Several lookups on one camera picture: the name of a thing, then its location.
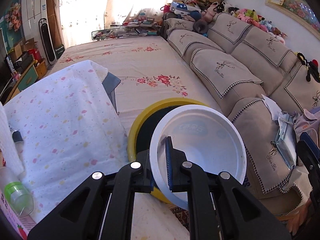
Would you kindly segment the white plastic bowl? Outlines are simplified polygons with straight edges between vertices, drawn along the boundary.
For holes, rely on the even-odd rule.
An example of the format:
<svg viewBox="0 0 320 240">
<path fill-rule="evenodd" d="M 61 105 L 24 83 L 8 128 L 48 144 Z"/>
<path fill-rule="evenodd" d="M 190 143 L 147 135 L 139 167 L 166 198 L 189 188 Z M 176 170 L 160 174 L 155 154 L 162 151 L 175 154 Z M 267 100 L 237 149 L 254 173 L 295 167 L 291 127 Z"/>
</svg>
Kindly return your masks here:
<svg viewBox="0 0 320 240">
<path fill-rule="evenodd" d="M 220 112 L 202 105 L 184 105 L 167 113 L 157 124 L 150 142 L 149 155 L 153 178 L 159 191 L 172 204 L 188 208 L 186 192 L 169 189 L 165 139 L 185 153 L 188 161 L 206 172 L 230 173 L 243 183 L 247 159 L 243 140 L 235 126 Z"/>
</svg>

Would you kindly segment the yellow rimmed trash bin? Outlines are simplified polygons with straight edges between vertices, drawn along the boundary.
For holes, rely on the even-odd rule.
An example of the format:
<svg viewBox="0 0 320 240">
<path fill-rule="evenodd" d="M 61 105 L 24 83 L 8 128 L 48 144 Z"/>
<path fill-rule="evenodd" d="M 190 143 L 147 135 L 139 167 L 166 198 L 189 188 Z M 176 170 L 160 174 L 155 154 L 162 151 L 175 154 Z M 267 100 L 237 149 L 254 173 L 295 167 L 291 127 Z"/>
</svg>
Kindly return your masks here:
<svg viewBox="0 0 320 240">
<path fill-rule="evenodd" d="M 150 162 L 146 155 L 149 152 L 153 132 L 160 120 L 173 109 L 184 105 L 204 105 L 204 103 L 186 98 L 168 98 L 157 101 L 146 107 L 146 109 L 135 118 L 127 137 L 129 162 L 141 160 L 143 164 L 146 164 L 146 175 L 147 178 L 151 180 L 153 186 L 150 194 L 166 204 L 169 204 L 170 201 L 156 186 L 152 177 Z"/>
</svg>

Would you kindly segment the green clear plastic cup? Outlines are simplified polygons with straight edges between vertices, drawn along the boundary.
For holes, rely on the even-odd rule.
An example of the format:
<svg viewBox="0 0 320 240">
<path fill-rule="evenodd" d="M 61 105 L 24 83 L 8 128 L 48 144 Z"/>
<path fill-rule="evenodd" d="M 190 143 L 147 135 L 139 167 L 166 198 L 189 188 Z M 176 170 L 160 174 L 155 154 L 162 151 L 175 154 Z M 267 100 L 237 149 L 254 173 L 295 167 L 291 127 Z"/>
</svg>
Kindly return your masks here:
<svg viewBox="0 0 320 240">
<path fill-rule="evenodd" d="M 1 167 L 1 191 L 5 200 L 19 217 L 31 214 L 34 208 L 33 197 L 8 167 Z"/>
</svg>

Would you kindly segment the white dotted tablecloth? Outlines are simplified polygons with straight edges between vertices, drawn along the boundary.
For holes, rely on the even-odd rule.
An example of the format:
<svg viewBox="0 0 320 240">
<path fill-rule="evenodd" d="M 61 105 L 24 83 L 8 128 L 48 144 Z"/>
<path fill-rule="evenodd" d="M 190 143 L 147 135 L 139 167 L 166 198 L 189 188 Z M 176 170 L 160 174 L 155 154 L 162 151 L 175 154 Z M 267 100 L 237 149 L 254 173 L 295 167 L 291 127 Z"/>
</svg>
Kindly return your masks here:
<svg viewBox="0 0 320 240">
<path fill-rule="evenodd" d="M 128 162 L 126 132 L 103 87 L 107 75 L 99 64 L 82 61 L 3 105 L 36 223 L 93 172 L 111 174 Z"/>
</svg>

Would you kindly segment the white folded towel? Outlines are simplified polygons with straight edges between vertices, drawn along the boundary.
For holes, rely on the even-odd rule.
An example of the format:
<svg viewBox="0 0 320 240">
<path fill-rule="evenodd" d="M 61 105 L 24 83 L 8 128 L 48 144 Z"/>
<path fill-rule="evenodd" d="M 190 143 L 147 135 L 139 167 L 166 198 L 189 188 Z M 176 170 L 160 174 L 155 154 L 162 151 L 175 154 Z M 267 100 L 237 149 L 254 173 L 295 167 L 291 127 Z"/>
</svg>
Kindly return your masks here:
<svg viewBox="0 0 320 240">
<path fill-rule="evenodd" d="M 18 155 L 9 125 L 10 122 L 7 113 L 1 103 L 1 152 L 6 166 L 10 168 L 17 177 L 22 177 L 25 174 L 25 168 Z"/>
</svg>

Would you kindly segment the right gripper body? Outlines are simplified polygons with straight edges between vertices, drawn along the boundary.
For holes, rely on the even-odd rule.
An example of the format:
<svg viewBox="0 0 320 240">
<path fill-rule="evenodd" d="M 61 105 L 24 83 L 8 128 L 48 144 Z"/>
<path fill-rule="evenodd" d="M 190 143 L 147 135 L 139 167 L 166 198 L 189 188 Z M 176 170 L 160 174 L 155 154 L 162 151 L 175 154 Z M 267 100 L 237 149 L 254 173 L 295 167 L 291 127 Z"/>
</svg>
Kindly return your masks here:
<svg viewBox="0 0 320 240">
<path fill-rule="evenodd" d="M 299 211 L 299 224 L 304 225 L 299 234 L 310 239 L 312 235 L 319 236 L 319 148 L 311 137 L 303 132 L 296 152 L 309 173 L 312 187 L 310 200 Z"/>
</svg>

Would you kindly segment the beige sofa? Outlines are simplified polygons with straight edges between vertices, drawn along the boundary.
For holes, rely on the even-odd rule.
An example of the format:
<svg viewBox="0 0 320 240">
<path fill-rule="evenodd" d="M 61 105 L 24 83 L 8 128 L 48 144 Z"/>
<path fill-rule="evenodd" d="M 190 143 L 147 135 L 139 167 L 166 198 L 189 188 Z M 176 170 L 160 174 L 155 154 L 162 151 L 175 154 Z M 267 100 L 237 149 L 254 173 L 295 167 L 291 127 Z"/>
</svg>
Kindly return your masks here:
<svg viewBox="0 0 320 240">
<path fill-rule="evenodd" d="M 244 185 L 274 215 L 294 213 L 311 185 L 303 164 L 287 165 L 274 141 L 279 126 L 266 102 L 289 115 L 319 107 L 319 83 L 307 66 L 276 38 L 227 14 L 219 14 L 206 35 L 193 22 L 164 21 L 164 36 L 206 86 L 240 133 L 247 154 Z"/>
</svg>

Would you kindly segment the floral bed mattress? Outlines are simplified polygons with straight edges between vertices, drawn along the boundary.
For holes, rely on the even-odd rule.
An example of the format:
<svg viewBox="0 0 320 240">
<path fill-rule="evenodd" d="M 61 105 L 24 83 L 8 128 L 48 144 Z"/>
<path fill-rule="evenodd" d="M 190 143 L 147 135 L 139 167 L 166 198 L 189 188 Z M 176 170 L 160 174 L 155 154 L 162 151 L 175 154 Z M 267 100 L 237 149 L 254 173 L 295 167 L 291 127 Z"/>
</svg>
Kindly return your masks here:
<svg viewBox="0 0 320 240">
<path fill-rule="evenodd" d="M 146 107 L 168 98 L 193 99 L 217 111 L 221 109 L 189 65 L 160 36 L 69 47 L 51 73 L 84 60 L 94 61 L 120 78 L 116 106 L 127 132 Z M 189 232 L 167 204 L 150 194 L 136 194 L 131 238 L 189 239 Z"/>
</svg>

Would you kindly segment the wooden tv cabinet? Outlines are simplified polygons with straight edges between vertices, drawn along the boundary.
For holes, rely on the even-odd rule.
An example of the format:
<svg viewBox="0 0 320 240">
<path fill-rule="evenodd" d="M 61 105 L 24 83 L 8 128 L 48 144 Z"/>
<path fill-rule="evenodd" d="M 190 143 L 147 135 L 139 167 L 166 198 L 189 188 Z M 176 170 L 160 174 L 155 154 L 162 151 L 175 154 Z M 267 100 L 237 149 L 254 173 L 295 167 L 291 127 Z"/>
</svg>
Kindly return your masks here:
<svg viewBox="0 0 320 240">
<path fill-rule="evenodd" d="M 44 59 L 41 61 L 34 60 L 16 81 L 11 78 L 5 83 L 4 88 L 1 88 L 1 103 L 5 105 L 21 91 L 42 79 L 46 74 L 46 61 Z"/>
</svg>

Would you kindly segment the black tower fan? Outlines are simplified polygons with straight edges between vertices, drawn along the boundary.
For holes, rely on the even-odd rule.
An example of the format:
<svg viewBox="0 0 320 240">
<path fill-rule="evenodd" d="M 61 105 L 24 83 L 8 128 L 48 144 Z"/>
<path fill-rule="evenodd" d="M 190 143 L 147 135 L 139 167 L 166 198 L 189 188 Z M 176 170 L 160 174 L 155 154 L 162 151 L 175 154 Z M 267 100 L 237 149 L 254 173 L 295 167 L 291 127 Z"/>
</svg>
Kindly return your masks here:
<svg viewBox="0 0 320 240">
<path fill-rule="evenodd" d="M 50 65 L 54 65 L 57 61 L 57 58 L 50 35 L 49 25 L 46 18 L 41 18 L 39 20 L 39 32 L 46 59 Z"/>
</svg>

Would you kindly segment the cluttered glass side table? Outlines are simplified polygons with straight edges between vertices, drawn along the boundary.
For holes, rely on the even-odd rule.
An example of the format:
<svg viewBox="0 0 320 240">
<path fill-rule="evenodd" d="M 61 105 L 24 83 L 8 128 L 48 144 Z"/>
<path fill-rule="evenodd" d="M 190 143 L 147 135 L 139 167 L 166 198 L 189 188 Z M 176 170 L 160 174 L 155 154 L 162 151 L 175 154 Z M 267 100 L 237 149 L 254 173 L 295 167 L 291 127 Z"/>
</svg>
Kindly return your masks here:
<svg viewBox="0 0 320 240">
<path fill-rule="evenodd" d="M 109 40 L 114 38 L 158 36 L 161 26 L 158 22 L 146 20 L 132 20 L 122 25 L 111 25 L 110 28 L 91 32 L 92 41 Z"/>
</svg>

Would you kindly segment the pile of plush toys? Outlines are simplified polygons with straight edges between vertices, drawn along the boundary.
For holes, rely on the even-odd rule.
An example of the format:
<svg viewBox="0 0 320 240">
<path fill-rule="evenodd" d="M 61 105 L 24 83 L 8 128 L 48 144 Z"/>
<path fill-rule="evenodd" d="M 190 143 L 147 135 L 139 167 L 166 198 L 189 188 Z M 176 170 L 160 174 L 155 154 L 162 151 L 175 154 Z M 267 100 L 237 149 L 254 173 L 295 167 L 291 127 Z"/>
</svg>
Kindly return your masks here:
<svg viewBox="0 0 320 240">
<path fill-rule="evenodd" d="M 272 21 L 266 20 L 254 9 L 240 9 L 225 0 L 188 0 L 186 3 L 172 2 L 162 8 L 164 15 L 160 35 L 164 39 L 175 29 L 187 29 L 207 36 L 209 25 L 221 14 L 231 16 L 227 30 L 232 33 L 231 26 L 236 20 L 243 21 L 270 34 L 276 41 L 285 43 L 285 33 L 275 27 Z"/>
</svg>

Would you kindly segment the sheer window curtains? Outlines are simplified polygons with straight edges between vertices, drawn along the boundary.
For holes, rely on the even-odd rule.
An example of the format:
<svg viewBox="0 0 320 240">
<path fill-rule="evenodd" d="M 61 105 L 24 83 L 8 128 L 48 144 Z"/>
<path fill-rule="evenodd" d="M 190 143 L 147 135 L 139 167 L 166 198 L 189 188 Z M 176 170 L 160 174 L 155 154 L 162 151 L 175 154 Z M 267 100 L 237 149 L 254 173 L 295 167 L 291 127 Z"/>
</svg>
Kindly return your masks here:
<svg viewBox="0 0 320 240">
<path fill-rule="evenodd" d="M 91 42 L 91 33 L 122 24 L 140 12 L 160 21 L 161 8 L 187 0 L 53 0 L 57 31 L 66 48 Z"/>
</svg>

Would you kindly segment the artificial flower decoration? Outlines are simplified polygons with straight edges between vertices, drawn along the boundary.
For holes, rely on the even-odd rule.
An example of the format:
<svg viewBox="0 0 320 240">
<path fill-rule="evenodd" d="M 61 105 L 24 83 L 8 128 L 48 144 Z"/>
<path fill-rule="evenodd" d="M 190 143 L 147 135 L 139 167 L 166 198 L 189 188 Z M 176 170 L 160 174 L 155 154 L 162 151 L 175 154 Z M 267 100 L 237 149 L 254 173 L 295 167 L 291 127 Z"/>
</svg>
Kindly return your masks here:
<svg viewBox="0 0 320 240">
<path fill-rule="evenodd" d="M 22 24 L 21 5 L 20 3 L 12 3 L 8 12 L 4 16 L 9 30 L 17 32 Z"/>
</svg>

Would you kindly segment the framed wall painting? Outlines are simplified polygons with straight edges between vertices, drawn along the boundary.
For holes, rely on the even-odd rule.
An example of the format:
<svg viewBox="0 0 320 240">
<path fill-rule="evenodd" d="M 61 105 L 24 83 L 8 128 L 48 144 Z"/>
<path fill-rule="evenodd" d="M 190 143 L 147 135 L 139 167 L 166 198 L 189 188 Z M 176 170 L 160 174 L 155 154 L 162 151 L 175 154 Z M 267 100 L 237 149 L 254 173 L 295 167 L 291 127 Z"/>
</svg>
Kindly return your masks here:
<svg viewBox="0 0 320 240">
<path fill-rule="evenodd" d="M 319 39 L 319 20 L 306 0 L 265 0 L 265 4 L 289 16 Z"/>
</svg>

